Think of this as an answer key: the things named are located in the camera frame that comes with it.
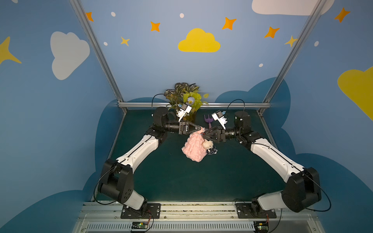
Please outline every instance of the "blue wall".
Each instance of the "blue wall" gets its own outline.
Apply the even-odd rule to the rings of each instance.
[[[1,1],[0,22],[22,62],[0,64],[0,232],[70,232],[123,111],[92,48],[67,79],[52,72],[52,33],[88,41],[68,0]]]
[[[334,18],[343,7],[350,13],[340,23]],[[330,211],[319,213],[328,233],[361,232],[355,224],[362,216],[372,223],[373,121],[338,86],[345,71],[373,66],[372,7],[369,0],[336,0],[264,113],[279,149],[320,173],[333,203]],[[315,205],[327,207],[325,196]]]
[[[246,0],[82,3],[87,13],[92,12],[90,24],[125,101],[152,97],[172,89],[177,82],[195,82],[202,93],[210,94],[207,101],[230,102],[277,76],[291,49],[285,43],[291,36],[297,38],[307,20],[301,15],[258,14],[251,7],[252,1]],[[225,17],[236,19],[233,30],[222,30]],[[160,23],[159,32],[151,31],[151,22]],[[264,38],[269,27],[280,28],[274,38]],[[194,28],[212,33],[220,49],[215,53],[180,51],[179,42]],[[121,44],[121,37],[130,39],[128,46]],[[260,96],[265,96],[269,87]],[[236,92],[227,95],[228,91]],[[247,98],[248,102],[262,100]]]

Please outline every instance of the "circuit board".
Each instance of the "circuit board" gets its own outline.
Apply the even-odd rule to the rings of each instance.
[[[147,229],[148,225],[144,222],[133,222],[131,229]]]

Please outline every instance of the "ventilation grille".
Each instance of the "ventilation grille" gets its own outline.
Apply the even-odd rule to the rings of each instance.
[[[154,223],[155,230],[254,230],[252,223]]]
[[[118,222],[90,222],[84,232],[90,233],[108,233],[108,232],[129,232],[131,224]],[[254,222],[252,221],[173,221],[168,223],[154,222],[152,232],[182,232],[182,231],[253,231]]]
[[[127,232],[130,228],[128,223],[90,223],[86,232]]]

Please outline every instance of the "mounting plate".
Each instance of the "mounting plate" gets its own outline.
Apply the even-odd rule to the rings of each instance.
[[[250,203],[236,203],[238,218],[267,218],[267,214],[269,218],[277,218],[276,213],[271,210],[264,211],[255,216],[251,213],[250,205]]]
[[[154,219],[159,219],[159,214],[161,213],[161,204],[160,203],[148,203],[147,210],[150,210]],[[120,215],[122,219],[139,219],[133,214],[129,209],[125,207],[122,208],[122,213]],[[149,219],[149,213],[146,213],[141,219]]]

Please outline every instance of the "painted cloud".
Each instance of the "painted cloud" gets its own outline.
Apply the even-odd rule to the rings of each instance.
[[[262,15],[310,15],[318,0],[253,0],[254,12]],[[334,0],[327,0],[321,13],[327,12]]]
[[[185,40],[180,41],[178,47],[183,52],[213,53],[220,49],[220,43],[215,40],[213,34],[194,28]]]
[[[90,46],[72,32],[54,32],[50,38],[50,48],[54,56],[53,74],[64,80],[80,66],[90,54]]]

